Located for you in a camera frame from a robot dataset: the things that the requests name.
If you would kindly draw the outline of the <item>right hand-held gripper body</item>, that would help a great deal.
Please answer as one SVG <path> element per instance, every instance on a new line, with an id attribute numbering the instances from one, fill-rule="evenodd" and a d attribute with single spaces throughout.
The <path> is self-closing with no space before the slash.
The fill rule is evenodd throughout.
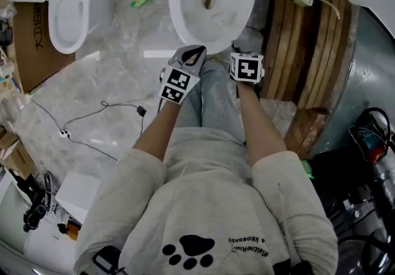
<path id="1" fill-rule="evenodd" d="M 232 41 L 230 77 L 235 81 L 257 84 L 265 75 L 264 56 L 254 52 L 244 41 Z"/>

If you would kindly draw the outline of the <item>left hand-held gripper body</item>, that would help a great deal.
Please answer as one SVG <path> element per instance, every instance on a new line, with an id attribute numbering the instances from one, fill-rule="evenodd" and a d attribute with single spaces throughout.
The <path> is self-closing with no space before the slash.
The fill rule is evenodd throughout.
<path id="1" fill-rule="evenodd" d="M 159 96 L 161 99 L 180 105 L 199 82 L 199 77 L 174 66 L 166 65 L 162 75 Z"/>

